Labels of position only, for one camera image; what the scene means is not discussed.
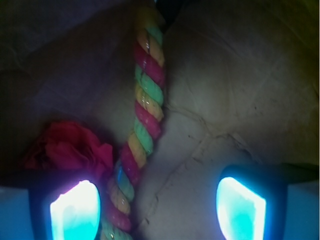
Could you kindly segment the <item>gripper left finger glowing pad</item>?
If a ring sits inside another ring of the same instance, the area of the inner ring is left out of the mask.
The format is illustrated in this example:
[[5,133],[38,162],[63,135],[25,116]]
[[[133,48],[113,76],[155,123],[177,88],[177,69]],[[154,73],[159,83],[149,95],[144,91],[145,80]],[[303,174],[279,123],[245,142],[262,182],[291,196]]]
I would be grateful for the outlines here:
[[2,240],[93,240],[101,199],[84,170],[21,170],[0,178]]

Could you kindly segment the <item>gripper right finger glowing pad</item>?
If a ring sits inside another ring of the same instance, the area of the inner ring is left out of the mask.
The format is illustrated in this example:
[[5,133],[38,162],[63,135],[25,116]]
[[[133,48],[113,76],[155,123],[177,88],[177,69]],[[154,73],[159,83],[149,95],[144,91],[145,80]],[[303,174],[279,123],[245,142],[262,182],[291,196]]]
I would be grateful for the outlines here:
[[318,240],[319,166],[234,164],[220,175],[216,213],[227,240]]

